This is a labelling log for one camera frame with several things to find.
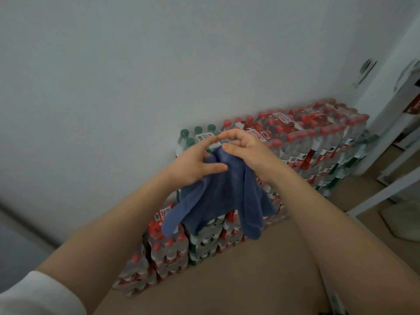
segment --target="person's right hand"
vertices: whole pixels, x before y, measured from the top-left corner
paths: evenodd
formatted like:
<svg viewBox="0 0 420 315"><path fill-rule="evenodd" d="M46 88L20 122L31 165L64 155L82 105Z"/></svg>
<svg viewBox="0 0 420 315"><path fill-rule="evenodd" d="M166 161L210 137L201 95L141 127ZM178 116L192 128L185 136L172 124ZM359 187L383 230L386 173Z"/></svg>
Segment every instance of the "person's right hand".
<svg viewBox="0 0 420 315"><path fill-rule="evenodd" d="M287 167L254 135L241 129L231 129L218 135L219 140L237 138L230 143L224 143L222 148L229 154L242 158L255 171L258 178L264 182L272 182L278 170Z"/></svg>

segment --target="person's right arm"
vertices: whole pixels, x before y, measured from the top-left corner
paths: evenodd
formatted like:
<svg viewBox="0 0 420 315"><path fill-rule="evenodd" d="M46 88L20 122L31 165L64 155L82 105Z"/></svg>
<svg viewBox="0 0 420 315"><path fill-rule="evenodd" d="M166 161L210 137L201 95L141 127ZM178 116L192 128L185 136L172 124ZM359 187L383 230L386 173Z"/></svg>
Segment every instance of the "person's right arm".
<svg viewBox="0 0 420 315"><path fill-rule="evenodd" d="M314 190L254 135L221 133L227 153L242 158L277 189L319 268L353 314L420 314L418 277L383 243Z"/></svg>

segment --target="microfiber cloth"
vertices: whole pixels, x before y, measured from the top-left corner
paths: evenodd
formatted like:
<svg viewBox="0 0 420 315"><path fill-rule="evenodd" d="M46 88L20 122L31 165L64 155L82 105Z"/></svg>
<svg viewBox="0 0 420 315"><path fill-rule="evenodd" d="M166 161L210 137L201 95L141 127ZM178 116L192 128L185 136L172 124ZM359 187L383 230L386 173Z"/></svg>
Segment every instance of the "microfiber cloth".
<svg viewBox="0 0 420 315"><path fill-rule="evenodd" d="M244 234L250 239L260 238L263 217L276 214L276 209L257 184L253 171L241 158L220 147L204 162L225 163L228 170L183 187L179 203L162 223L162 233L170 237L180 222L191 233L197 233L208 221L236 209Z"/></svg>

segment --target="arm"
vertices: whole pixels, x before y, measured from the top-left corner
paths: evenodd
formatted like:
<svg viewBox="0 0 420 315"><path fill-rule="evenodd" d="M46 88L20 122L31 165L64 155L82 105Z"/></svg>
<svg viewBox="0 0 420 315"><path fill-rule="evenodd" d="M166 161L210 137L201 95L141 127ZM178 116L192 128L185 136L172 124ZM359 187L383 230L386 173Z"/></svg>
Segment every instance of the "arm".
<svg viewBox="0 0 420 315"><path fill-rule="evenodd" d="M209 138L183 152L165 170L77 232L37 270L69 288L92 314L166 198L204 175L227 170L222 163L202 162L206 149L216 141L217 137Z"/></svg>
<svg viewBox="0 0 420 315"><path fill-rule="evenodd" d="M419 314L420 282L378 239L315 191L255 136L232 129L223 150L280 194L315 261L355 314Z"/></svg>

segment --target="person's left hand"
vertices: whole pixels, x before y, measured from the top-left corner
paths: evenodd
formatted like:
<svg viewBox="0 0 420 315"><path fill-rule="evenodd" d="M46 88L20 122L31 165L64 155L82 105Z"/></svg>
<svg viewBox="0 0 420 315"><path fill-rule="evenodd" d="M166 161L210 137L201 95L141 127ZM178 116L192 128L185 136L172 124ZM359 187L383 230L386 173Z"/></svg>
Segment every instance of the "person's left hand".
<svg viewBox="0 0 420 315"><path fill-rule="evenodd" d="M218 141L217 137L207 138L188 148L170 164L165 172L172 179L176 190L183 186L191 185L202 179L205 175L221 173L228 170L223 163L203 163L203 159L210 154L206 149Z"/></svg>

